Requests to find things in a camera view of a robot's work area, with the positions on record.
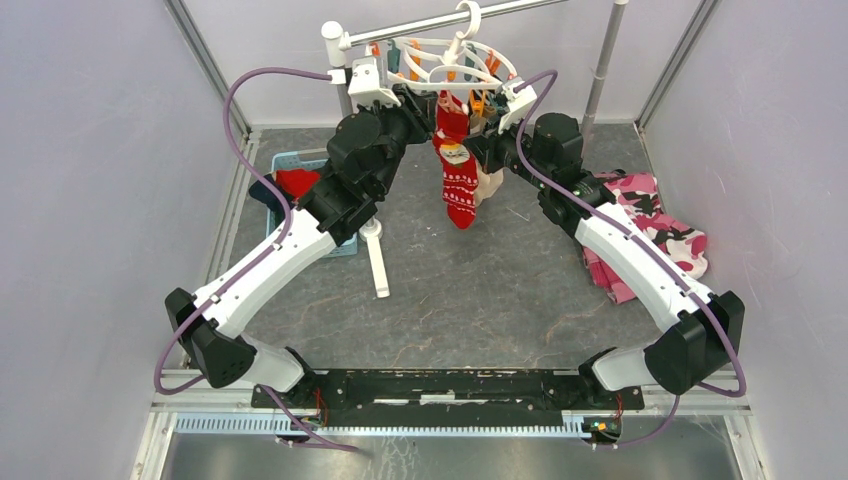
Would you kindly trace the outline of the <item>pink clothespin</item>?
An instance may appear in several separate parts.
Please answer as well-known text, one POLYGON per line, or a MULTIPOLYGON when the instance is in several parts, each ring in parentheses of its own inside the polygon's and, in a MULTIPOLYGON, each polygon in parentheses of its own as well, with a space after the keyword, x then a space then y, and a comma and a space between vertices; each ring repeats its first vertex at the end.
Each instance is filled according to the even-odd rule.
POLYGON ((462 111, 462 108, 454 102, 455 98, 449 91, 441 91, 438 95, 437 105, 445 112, 462 111))

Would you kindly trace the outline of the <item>white clip hanger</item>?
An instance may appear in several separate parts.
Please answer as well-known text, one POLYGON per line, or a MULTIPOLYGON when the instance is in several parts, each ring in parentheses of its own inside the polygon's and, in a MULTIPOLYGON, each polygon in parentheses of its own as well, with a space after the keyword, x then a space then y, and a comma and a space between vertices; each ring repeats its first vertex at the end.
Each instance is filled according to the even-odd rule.
POLYGON ((518 70, 506 55, 476 40, 484 18, 483 8, 475 1, 461 1, 456 6, 456 12, 465 14, 467 18, 462 21, 464 27, 448 38, 421 38, 416 35, 397 33, 381 40, 386 50, 380 50, 380 59, 386 68, 386 79, 391 89, 393 86, 403 85, 417 92, 496 91, 502 83, 516 76, 519 77, 518 70), (393 39, 402 51, 398 74, 393 74, 387 69, 387 41, 390 39, 393 39), (408 41, 411 39, 417 40, 420 44, 419 52, 416 53, 416 56, 421 58, 423 69, 419 81, 409 79, 407 64, 409 57, 406 50, 408 41), (485 60, 492 50, 498 54, 502 62, 496 77, 489 74, 485 65, 485 60))

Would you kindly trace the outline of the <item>pink camouflage bag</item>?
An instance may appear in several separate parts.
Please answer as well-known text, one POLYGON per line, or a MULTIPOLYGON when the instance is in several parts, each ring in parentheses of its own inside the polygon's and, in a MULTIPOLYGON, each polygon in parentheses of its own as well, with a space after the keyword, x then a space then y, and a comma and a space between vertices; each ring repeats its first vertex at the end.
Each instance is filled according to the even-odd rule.
MULTIPOLYGON (((707 235, 663 210, 657 181, 652 174, 613 170, 595 176, 602 180, 642 233, 684 273, 697 280, 707 272, 707 235)), ((594 285, 602 288, 612 303, 618 305, 636 298, 630 287, 592 250, 584 247, 582 254, 594 285)))

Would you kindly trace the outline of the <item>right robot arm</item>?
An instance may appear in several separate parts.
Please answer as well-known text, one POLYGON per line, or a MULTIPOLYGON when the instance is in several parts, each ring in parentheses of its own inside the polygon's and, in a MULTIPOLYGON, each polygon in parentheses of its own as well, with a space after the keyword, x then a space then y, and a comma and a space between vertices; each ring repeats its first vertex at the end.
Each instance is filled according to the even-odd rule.
POLYGON ((576 119, 539 117, 531 133, 494 121, 463 141, 485 169, 508 169, 538 190, 544 215, 598 255, 635 293, 660 331, 644 346, 611 348, 580 367, 580 400, 602 408, 631 386, 657 385, 682 395, 701 387, 741 397, 747 382, 738 358, 745 307, 692 279, 628 217, 602 181, 584 169, 576 119))

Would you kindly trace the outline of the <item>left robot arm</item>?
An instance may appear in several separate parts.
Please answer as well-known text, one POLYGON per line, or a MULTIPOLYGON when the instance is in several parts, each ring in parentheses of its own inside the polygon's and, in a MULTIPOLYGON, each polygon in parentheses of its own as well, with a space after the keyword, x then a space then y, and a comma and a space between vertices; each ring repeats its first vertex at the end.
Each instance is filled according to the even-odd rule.
POLYGON ((246 380, 272 388, 290 407, 312 399, 314 381, 304 363, 244 331, 278 291, 376 215, 407 147, 432 139, 437 94, 403 85, 392 92, 398 104, 362 106, 341 120, 317 182, 294 203, 283 202, 284 221, 272 234, 206 286, 195 292, 176 288, 166 296, 174 341, 211 387, 246 380))

